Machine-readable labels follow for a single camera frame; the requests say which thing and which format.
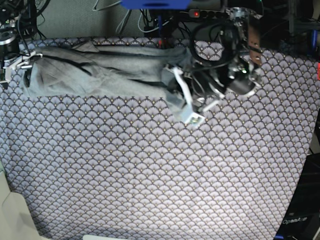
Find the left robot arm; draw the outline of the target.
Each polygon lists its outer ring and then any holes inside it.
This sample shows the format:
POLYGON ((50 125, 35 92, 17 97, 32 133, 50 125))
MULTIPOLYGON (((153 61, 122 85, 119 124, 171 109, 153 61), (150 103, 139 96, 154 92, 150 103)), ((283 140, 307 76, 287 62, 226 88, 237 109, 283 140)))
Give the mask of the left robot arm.
POLYGON ((168 106, 179 111, 204 113, 222 100, 228 91, 249 96, 259 84, 261 66, 259 18, 248 8, 231 7, 220 17, 206 17, 189 33, 188 61, 181 81, 168 85, 168 106), (217 29, 223 47, 219 60, 206 59, 196 50, 196 36, 217 29))

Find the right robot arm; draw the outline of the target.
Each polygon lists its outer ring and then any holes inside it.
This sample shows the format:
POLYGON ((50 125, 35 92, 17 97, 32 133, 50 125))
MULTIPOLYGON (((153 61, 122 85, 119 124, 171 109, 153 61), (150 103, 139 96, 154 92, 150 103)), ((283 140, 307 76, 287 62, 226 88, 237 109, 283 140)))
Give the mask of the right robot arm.
POLYGON ((12 60, 20 53, 17 23, 25 9, 24 0, 0 1, 0 68, 5 61, 12 60))

